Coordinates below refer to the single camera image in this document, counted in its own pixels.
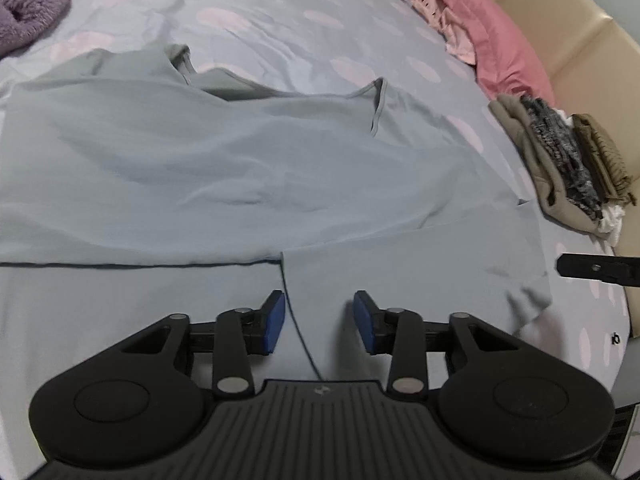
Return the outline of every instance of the purple plush fabric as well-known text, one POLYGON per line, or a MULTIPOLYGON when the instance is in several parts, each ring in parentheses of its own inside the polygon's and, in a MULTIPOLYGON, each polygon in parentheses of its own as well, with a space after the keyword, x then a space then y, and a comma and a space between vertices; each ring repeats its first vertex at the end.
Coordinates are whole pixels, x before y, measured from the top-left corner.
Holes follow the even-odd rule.
POLYGON ((55 25, 71 0, 0 0, 0 57, 55 25))

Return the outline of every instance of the beige padded headboard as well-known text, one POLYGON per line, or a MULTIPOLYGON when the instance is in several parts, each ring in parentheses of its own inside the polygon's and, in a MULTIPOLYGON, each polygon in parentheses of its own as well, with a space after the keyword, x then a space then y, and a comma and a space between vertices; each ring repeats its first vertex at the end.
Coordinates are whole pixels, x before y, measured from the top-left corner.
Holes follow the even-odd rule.
MULTIPOLYGON (((640 46, 592 0, 495 0, 542 61, 560 108, 588 113, 625 159, 640 197, 640 46)), ((640 256, 640 205, 626 208, 620 256, 640 256)), ((640 288, 626 288, 640 336, 640 288)))

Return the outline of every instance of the bed sheet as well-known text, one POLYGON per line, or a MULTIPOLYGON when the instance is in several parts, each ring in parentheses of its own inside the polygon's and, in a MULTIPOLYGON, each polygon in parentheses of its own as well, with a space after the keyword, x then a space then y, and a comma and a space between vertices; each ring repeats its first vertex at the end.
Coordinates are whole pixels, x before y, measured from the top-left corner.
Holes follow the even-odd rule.
MULTIPOLYGON (((55 30, 27 50, 0 62, 0 121, 16 82, 40 75, 93 48, 123 52, 168 43, 188 44, 191 60, 200 72, 222 66, 284 91, 344 94, 376 76, 385 76, 392 85, 448 116, 514 192, 523 200, 534 199, 526 169, 492 118, 487 98, 474 82, 473 69, 448 56, 444 40, 401 0, 73 0, 68 15, 55 30)), ((553 304, 520 335, 611 388, 629 327, 623 290, 615 285, 560 278, 553 270, 556 256, 564 251, 609 253, 610 248, 545 219, 539 210, 538 222, 553 304), (617 346, 610 343, 613 332, 622 339, 617 346)), ((41 297, 49 291, 63 294, 65 290, 61 274, 52 269, 21 269, 3 275, 1 297, 12 294, 12 283, 17 279, 31 280, 34 294, 41 297)), ((244 300, 255 300, 276 282, 276 277, 273 281, 265 279, 252 287, 250 297, 245 296, 244 300)), ((239 283, 241 280, 234 282, 229 294, 221 295, 225 299, 220 309, 234 304, 236 300, 231 297, 237 293, 234 287, 240 287, 239 283)), ((175 290, 188 288, 181 285, 175 290)), ((64 349, 58 360, 52 357, 55 366, 49 369, 43 369, 45 364, 38 362, 37 346, 28 348, 26 335, 36 337, 38 331, 46 330, 48 316, 55 319, 56 313, 41 316, 25 307, 25 312, 17 315, 6 312, 4 301, 0 301, 0 337, 11 335, 14 340, 24 341, 24 354, 19 361, 28 367, 35 383, 38 378, 60 371, 57 368, 65 367, 65 363, 70 365, 103 348, 129 328, 152 322, 160 311, 164 314, 170 310, 170 305, 160 302, 159 310, 144 311, 143 316, 142 310, 125 313, 127 302, 136 306, 150 304, 150 298, 162 298, 164 292, 166 288, 161 283, 150 283, 145 298, 123 298, 124 307, 112 313, 113 319, 103 313, 108 304, 94 306, 90 312, 96 317, 87 317, 87 322, 94 323, 95 331, 84 337, 66 335, 64 349)), ((82 308, 82 302, 91 299, 74 297, 71 304, 82 308)), ((73 313, 71 309, 63 315, 73 313)), ((197 308, 193 313, 205 315, 197 308)), ((60 326, 49 329, 61 330, 60 326)), ((293 327, 289 325, 287 330, 295 344, 293 327)), ((302 346, 292 354, 296 363, 287 365, 298 367, 296 371, 303 376, 309 366, 302 346)), ((13 421, 5 413, 0 415, 4 417, 6 433, 13 421)), ((0 451, 3 450, 6 452, 0 431, 0 451)), ((0 477, 4 480, 20 478, 34 463, 33 457, 17 457, 15 446, 11 455, 14 461, 3 463, 0 452, 0 477)))

